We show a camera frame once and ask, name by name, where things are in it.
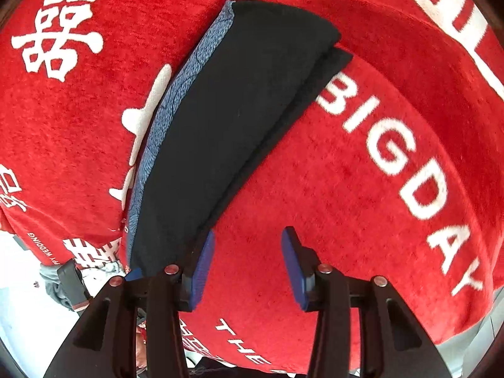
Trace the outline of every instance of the black garment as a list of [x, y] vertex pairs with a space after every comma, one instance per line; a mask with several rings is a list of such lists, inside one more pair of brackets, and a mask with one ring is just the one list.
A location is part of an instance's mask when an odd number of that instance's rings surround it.
[[240, 1], [180, 103], [145, 184], [130, 266], [179, 262], [333, 75], [351, 59], [326, 20]]

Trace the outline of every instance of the metal pin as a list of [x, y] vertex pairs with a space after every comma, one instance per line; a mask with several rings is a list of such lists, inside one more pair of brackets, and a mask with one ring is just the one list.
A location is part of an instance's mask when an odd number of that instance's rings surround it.
[[389, 282], [387, 281], [387, 279], [383, 276], [376, 276], [373, 281], [375, 282], [375, 284], [378, 286], [378, 287], [385, 287], [387, 284], [389, 284]]
[[164, 272], [168, 275], [171, 275], [171, 276], [174, 274], [177, 274], [179, 270], [180, 269], [178, 268], [178, 266], [176, 264], [170, 264], [169, 266], [166, 266], [164, 268]]
[[118, 287], [123, 283], [123, 278], [121, 276], [114, 276], [112, 277], [109, 281], [108, 284], [110, 284], [112, 287]]
[[319, 264], [317, 270], [322, 274], [329, 274], [333, 271], [333, 268], [329, 264]]

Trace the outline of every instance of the gray cloth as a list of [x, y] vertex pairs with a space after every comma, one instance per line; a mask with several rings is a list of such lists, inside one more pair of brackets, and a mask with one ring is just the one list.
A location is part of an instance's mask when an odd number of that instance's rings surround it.
[[40, 265], [40, 275], [45, 282], [45, 292], [58, 304], [72, 310], [72, 304], [66, 297], [63, 287], [61, 286], [60, 279], [57, 271], [61, 266], [44, 266]]

